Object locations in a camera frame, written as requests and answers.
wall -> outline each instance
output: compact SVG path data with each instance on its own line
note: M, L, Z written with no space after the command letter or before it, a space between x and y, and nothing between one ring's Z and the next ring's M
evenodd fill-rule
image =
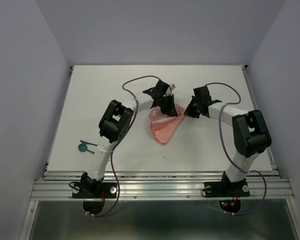
M19 238L58 122L68 66L34 0L0 0L0 240Z
M287 0L255 53L248 74L300 210L300 0Z
M79 64L247 64L283 0L36 0Z

spoon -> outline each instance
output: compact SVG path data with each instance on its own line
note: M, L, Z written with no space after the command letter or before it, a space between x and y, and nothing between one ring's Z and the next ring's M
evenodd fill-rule
M79 149L79 151L82 152L82 153L84 153L84 152L89 152L89 153L95 154L94 151L89 150L89 149L88 149L88 146L87 146L86 144L83 144L83 143L79 144L78 149Z

folded cloth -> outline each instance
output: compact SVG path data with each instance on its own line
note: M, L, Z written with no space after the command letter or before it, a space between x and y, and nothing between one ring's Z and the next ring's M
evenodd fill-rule
M186 109L178 104L175 104L175 109L178 116L164 115L158 106L153 108L149 113L152 135L162 145L170 140L179 124L185 119L184 113Z

fabric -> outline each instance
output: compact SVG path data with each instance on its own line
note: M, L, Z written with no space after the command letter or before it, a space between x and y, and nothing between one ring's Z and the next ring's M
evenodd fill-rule
M179 124L185 119L186 109L184 107L175 104L175 110L178 116L164 115L158 106L149 113L152 135L162 145L171 139Z

purple cable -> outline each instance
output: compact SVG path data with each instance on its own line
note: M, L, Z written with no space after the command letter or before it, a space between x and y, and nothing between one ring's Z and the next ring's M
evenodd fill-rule
M234 161L232 161L231 157L229 156L229 153L228 153L228 151L227 151L227 149L226 149L226 145L225 145L225 141L224 141L224 136L223 136L223 134L222 134L222 124L221 124L221 123L222 123L222 122L221 122L222 113L223 113L225 107L228 106L228 105L237 105L237 104L241 103L241 96L240 96L239 92L238 92L236 89L234 89L232 86L230 86L230 85L228 85L228 84L226 84L226 83L223 83L223 82L211 82L211 83L206 84L206 86L209 86L209 85L223 85L223 86L226 86L226 87L232 89L232 90L237 94L237 96L238 96L238 98L239 98L238 102L227 102L226 104L224 104L224 105L221 107L221 110L220 110L220 113L219 113L219 120L218 120L218 121L219 121L219 134L220 134L221 145L222 145L223 151L224 151L224 153L225 153L225 155L226 155L226 158L227 158L227 159L230 161L230 163L231 163L234 167L236 167L239 171L241 171L241 172L243 172L243 173L245 173L245 174L248 174L247 171L243 170L241 167L239 167L238 165L236 165L236 164L234 163ZM261 174L261 172L259 172L259 171L257 171L257 170L251 170L251 171L249 171L249 173L258 173L258 174L262 177L262 180L263 180L263 182L264 182L264 194L263 194L263 197L262 197L260 203L258 204L258 206L256 206L256 207L253 208L252 210L246 211L246 212L241 212L241 213L234 213L234 215L246 215L246 214L250 214L250 213L254 212L255 210L257 210L259 207L261 207L261 205L264 203L264 201L265 201L265 199L266 199L266 195L267 195L267 182L266 182L265 177Z
M136 120L136 117L137 117L137 114L138 114L138 110L139 110L139 102L138 102L138 100L137 100L137 96L136 96L132 91L130 91L129 89L125 88L125 85L128 84L128 83L131 83L131 82L133 82L133 81L136 81L136 80L139 80L139 79L144 79L144 78L156 78L156 79L158 79L158 80L161 80L161 79L160 79L159 77L157 77L157 76L147 75L147 76L141 76L141 77L137 77L137 78L135 78L135 79L129 80L129 81L125 82L125 83L122 85L122 89L125 90L125 91L127 91L128 93L130 93L130 94L134 97L135 102L136 102L135 111L134 111L134 116L133 116L133 119L132 119L131 124L130 124L130 126L129 126L129 130L131 129L132 125L134 124L134 122L135 122L135 120ZM120 143L121 143L121 141L119 141L119 142L117 143L117 145L114 146L114 148L113 148L113 150L112 150L112 152L111 152L111 155L110 155L111 168L112 168L112 172L113 172L113 175L114 175L115 180L116 180L116 183L117 183L117 196L116 196L116 200L115 200L114 204L112 205L112 207L111 207L108 211L106 211L105 213L102 213L102 214L92 215L92 214L88 213L87 211L83 210L84 213L85 213L86 215L89 215L90 217L98 218L98 217L103 217L103 216L107 215L108 213L110 213L110 212L115 208L115 206L117 205L117 203L118 203L118 201L119 201L119 197L120 197L120 183L119 183L119 179L118 179L117 173L116 173L116 171L115 171L115 167L114 167L114 159L113 159L113 157L114 157L114 151L115 151L116 147L117 147Z

